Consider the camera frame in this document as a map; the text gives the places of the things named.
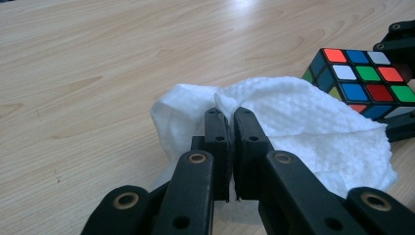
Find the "bolt hole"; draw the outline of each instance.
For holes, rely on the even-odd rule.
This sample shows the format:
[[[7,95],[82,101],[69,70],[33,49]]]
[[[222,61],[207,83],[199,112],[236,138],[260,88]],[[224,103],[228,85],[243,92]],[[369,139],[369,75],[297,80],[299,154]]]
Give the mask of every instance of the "bolt hole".
[[[367,201],[369,201],[369,203],[371,203],[372,205],[376,205],[377,207],[384,207],[385,203],[382,202],[380,199],[378,198],[374,198],[374,197],[368,197]]]
[[[327,217],[324,219],[324,222],[326,222],[326,225],[335,230],[335,231],[341,231],[343,230],[343,225],[340,221],[338,221],[337,219],[333,218],[333,217]]]
[[[360,198],[362,201],[369,206],[370,208],[380,211],[380,212],[388,212],[392,209],[391,204],[381,198],[380,196],[372,193],[363,193]]]
[[[392,28],[393,28],[393,29],[400,29],[400,24],[398,24],[398,23],[397,23],[397,24],[394,24],[394,25],[392,26]]]
[[[251,141],[256,141],[256,140],[258,140],[259,138],[258,138],[258,137],[256,137],[256,136],[250,136],[250,137],[249,137],[249,139],[250,139]]]
[[[193,154],[189,156],[188,161],[192,164],[201,164],[203,163],[207,157],[203,154]]]
[[[134,207],[138,203],[138,200],[139,197],[136,193],[122,193],[114,199],[113,206],[118,210],[126,210]]]
[[[187,216],[178,216],[173,220],[173,226],[176,229],[185,229],[190,225],[190,218]]]
[[[281,164],[290,164],[293,161],[293,158],[291,156],[288,156],[288,155],[285,155],[285,154],[280,154],[280,153],[277,153],[274,156],[274,158],[275,158],[275,160],[277,160]]]

